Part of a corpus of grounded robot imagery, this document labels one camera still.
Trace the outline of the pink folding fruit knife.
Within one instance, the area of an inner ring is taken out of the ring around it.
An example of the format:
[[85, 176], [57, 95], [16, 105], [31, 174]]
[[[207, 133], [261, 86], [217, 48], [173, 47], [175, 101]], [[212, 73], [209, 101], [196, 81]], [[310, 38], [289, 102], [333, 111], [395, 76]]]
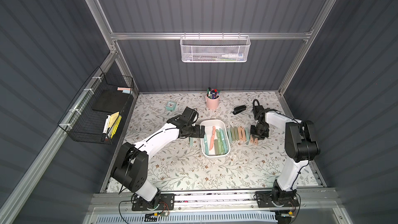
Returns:
[[238, 131], [239, 140], [240, 140], [240, 141], [243, 141], [243, 134], [242, 134], [242, 129], [241, 129], [241, 127], [238, 127], [238, 128], [237, 128], [237, 131]]

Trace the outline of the olive folding fruit knife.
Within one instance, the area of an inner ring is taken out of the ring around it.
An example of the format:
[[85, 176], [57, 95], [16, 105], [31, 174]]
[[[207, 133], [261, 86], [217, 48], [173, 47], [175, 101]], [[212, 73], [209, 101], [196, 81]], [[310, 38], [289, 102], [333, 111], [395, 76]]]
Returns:
[[239, 141], [239, 133], [238, 133], [238, 128], [234, 127], [234, 135], [235, 135], [235, 140]]

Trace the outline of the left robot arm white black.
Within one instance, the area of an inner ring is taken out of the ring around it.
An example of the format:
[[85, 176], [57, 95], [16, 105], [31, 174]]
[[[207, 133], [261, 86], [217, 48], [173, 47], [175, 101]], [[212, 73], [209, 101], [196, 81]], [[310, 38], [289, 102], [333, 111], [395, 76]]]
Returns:
[[155, 209], [161, 201], [161, 191], [148, 179], [151, 158], [176, 139], [203, 138], [205, 127], [197, 125], [198, 112], [186, 107], [182, 114], [167, 120], [159, 130], [135, 144], [125, 143], [119, 149], [110, 176]]

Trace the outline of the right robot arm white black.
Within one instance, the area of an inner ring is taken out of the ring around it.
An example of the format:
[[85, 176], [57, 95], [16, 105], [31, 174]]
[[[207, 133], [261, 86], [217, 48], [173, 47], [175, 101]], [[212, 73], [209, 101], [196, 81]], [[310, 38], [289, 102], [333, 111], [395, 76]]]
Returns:
[[276, 207], [293, 204], [303, 169], [320, 154], [315, 125], [312, 121], [294, 119], [275, 109], [264, 108], [257, 99], [253, 100], [252, 111], [257, 124], [250, 127], [250, 141], [257, 143], [269, 137], [271, 125], [285, 133], [285, 153], [288, 158], [282, 173], [274, 181], [270, 199]]

